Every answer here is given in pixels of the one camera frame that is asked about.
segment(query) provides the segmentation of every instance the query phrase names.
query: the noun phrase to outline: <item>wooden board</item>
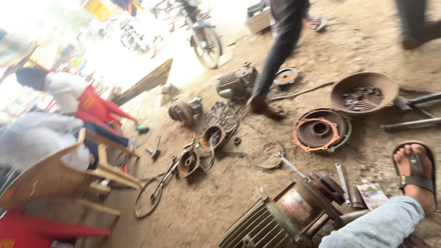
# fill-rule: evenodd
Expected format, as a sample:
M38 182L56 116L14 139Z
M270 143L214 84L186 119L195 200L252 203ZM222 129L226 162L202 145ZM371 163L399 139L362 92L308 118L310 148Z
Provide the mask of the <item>wooden board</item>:
M126 90L119 96L115 96L112 99L112 102L116 103L118 106L121 106L144 91L151 90L158 85L164 85L168 80L172 62L173 59L168 59L162 65L151 71L147 76L139 80L130 89Z

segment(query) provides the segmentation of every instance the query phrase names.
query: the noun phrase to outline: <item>white cloth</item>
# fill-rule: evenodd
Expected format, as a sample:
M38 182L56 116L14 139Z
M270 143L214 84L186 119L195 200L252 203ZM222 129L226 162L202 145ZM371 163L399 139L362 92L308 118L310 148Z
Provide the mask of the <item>white cloth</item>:
M75 134L83 127L80 119L50 113L28 113L0 129L0 167L15 167L22 172L42 158L74 144ZM61 161L71 168L89 167L89 149L84 145Z
M45 81L45 91L54 97L65 114L77 112L78 98L86 86L87 83L80 76L67 72L50 72Z

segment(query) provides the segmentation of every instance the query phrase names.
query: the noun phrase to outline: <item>spanner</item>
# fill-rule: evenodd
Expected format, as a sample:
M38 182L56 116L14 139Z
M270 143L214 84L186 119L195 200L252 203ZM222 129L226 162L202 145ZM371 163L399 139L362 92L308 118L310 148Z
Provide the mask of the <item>spanner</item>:
M341 184L341 187L344 191L344 199L345 199L346 205L348 207L350 207L350 206L352 206L351 198L349 198L348 188L346 187L346 182L344 181L344 175L343 175L343 170L341 168L341 164L336 163L335 167L337 167L338 178L340 179L340 184Z
M276 157L279 157L280 160L288 165L289 168L293 169L294 172L299 175L301 178L303 178L307 182L311 182L311 179L309 179L305 174L303 174L297 167L295 167L289 160L287 160L280 152L276 153Z

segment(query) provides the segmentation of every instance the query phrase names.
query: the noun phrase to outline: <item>motor housing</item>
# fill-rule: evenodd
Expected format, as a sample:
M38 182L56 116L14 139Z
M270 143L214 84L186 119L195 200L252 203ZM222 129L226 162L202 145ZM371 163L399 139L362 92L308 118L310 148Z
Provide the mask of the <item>motor housing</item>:
M247 61L243 63L242 69L218 77L214 86L223 98L244 100L251 96L257 76L256 68Z
M312 247L312 236L329 220L341 228L331 202L343 204L343 190L323 172L309 176L310 182L296 179L274 199L258 192L260 199L220 237L219 247Z

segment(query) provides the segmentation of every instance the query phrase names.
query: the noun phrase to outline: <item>sandal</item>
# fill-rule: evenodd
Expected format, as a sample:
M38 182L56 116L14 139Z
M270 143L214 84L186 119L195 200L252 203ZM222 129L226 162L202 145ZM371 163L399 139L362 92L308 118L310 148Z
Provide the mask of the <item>sandal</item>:
M410 165L410 169L411 169L411 175L410 176L402 176L400 175L400 172L398 171L398 167L396 165L395 160L392 159L393 165L395 167L395 171L398 175L397 177L397 184L400 188L400 190L403 192L404 194L404 186L408 185L408 184L412 184L412 185L417 185L423 188L426 188L430 191L433 192L434 194L434 201L435 201L435 209L437 207L437 198L436 198L436 180L435 180L435 158L434 155L432 153L432 150L422 141L418 141L418 140L409 140L406 142L401 143L400 145L398 145L393 153L392 156L400 149L400 148L404 148L405 145L413 145L413 144L418 144L420 146L423 146L426 149L426 153L427 153L427 157L429 158L430 162L432 162L432 178L428 178L424 176L424 172L422 170L422 164L421 164L421 160L418 156L418 154L411 152L410 154L407 154L407 158L409 160L409 165Z
M324 30L327 22L328 21L322 17L311 16L309 19L303 21L303 24L315 32L321 32Z

